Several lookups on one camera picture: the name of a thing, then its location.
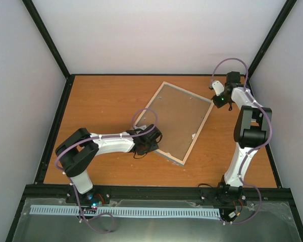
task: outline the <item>brown board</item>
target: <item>brown board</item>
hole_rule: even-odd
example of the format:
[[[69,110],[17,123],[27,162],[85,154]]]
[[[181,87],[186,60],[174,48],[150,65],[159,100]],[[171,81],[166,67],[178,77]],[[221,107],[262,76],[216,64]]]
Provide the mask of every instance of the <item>brown board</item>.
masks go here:
[[[163,82],[146,107],[157,113],[157,128],[163,134],[156,152],[184,165],[213,103],[207,98]],[[135,126],[148,126],[154,122],[154,114],[143,111]]]

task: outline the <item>wooden tabletop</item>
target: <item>wooden tabletop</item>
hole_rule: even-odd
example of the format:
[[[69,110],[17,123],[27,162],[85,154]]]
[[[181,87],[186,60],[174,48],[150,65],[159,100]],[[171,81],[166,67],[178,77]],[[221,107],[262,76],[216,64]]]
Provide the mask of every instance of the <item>wooden tabletop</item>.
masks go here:
[[[148,104],[163,81],[206,98],[214,95],[208,88],[210,77],[76,76],[44,183],[68,183],[66,176],[54,167],[58,145],[79,128],[97,134],[129,129],[132,115]],[[90,178],[95,185],[216,186],[234,153],[233,130],[238,114],[236,105],[232,111],[228,111],[228,105],[214,107],[184,166],[153,152],[143,159],[134,159],[132,153],[111,153],[93,159],[88,167]],[[262,188],[276,187],[265,149],[258,151],[251,161],[245,181]]]

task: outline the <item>gray wall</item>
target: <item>gray wall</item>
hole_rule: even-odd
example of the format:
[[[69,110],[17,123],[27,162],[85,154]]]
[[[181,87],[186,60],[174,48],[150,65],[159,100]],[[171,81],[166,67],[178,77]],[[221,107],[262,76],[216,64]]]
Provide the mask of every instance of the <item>gray wall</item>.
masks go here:
[[[0,1],[0,241],[33,179],[65,79],[21,1]]]
[[[297,1],[251,84],[261,104],[273,110],[273,155],[303,222],[303,0]]]
[[[212,73],[250,64],[285,0],[33,0],[71,73]],[[219,73],[244,73],[226,62]]]

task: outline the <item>gray surface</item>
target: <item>gray surface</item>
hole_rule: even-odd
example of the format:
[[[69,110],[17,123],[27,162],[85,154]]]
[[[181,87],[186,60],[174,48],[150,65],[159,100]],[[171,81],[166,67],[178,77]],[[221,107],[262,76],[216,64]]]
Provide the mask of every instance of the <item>gray surface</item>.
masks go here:
[[[22,1],[0,1],[0,241],[33,182],[64,83]]]
[[[250,65],[285,0],[33,2],[71,73],[210,74]]]
[[[191,207],[187,203],[124,202],[128,205]],[[265,203],[257,218],[244,225],[222,225],[220,221],[205,219],[134,219],[116,218],[116,230],[100,235],[91,231],[86,224],[79,223],[76,217],[28,215],[29,203],[25,206],[15,240],[22,242],[44,241],[300,241],[291,212],[287,204]],[[242,211],[240,220],[252,211],[247,207]],[[92,221],[96,228],[110,228],[110,218]]]
[[[297,1],[251,78],[256,99],[272,109],[272,151],[303,223],[303,0]]]

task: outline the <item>black metal frame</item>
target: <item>black metal frame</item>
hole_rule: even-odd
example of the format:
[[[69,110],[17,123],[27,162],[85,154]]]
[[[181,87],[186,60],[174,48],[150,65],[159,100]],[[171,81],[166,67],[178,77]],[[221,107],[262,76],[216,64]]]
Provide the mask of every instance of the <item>black metal frame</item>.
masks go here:
[[[52,38],[50,37],[43,21],[41,20],[32,0],[23,0],[24,5],[26,6],[30,16],[38,27],[43,39],[45,40],[47,46],[49,47],[52,55],[54,56],[57,64],[59,65],[61,71],[63,72],[66,83],[64,86],[63,94],[50,130],[48,140],[43,152],[42,159],[39,164],[39,168],[36,174],[36,178],[33,185],[27,185],[24,193],[22,195],[20,204],[16,211],[15,218],[13,220],[11,229],[9,231],[6,242],[12,241],[14,232],[16,230],[21,211],[27,198],[65,198],[71,202],[72,196],[68,197],[67,194],[72,193],[72,189],[69,185],[45,185],[43,184],[44,177],[47,171],[48,163],[53,152],[54,144],[57,138],[57,134],[61,125],[61,121],[64,115],[64,111],[67,105],[67,101],[72,89],[74,78],[76,75],[70,75],[68,72],[56,46],[53,43]],[[253,75],[255,69],[263,58],[265,52],[272,43],[274,37],[279,31],[280,27],[284,23],[286,17],[290,13],[292,7],[296,3],[296,0],[287,0],[283,6],[280,14],[278,15],[276,21],[274,22],[271,30],[266,36],[261,48],[259,49],[257,55],[255,56],[252,64],[249,67],[249,79],[246,80],[249,83],[250,77]],[[97,74],[97,75],[123,75],[123,76],[210,76],[210,75],[182,75],[182,74]],[[294,217],[294,220],[297,225],[297,229],[300,235],[301,240],[303,241],[303,225],[301,223],[292,193],[290,189],[282,188],[282,184],[276,169],[274,158],[270,146],[266,146],[267,154],[270,160],[271,168],[274,174],[276,185],[278,188],[268,189],[260,188],[262,197],[264,200],[268,201],[280,201],[288,202],[291,211]],[[124,186],[94,186],[94,188],[99,191],[104,197],[106,202],[109,202],[109,199],[130,199],[130,200],[178,200],[178,201],[191,201],[196,202],[202,205],[210,205],[215,208],[231,208],[231,205],[220,205],[213,199],[201,199],[201,196],[206,198],[212,198],[214,196],[215,190],[213,188],[180,188],[180,187],[124,187]],[[255,189],[244,188],[243,194],[246,196],[248,201],[258,201],[258,194]]]

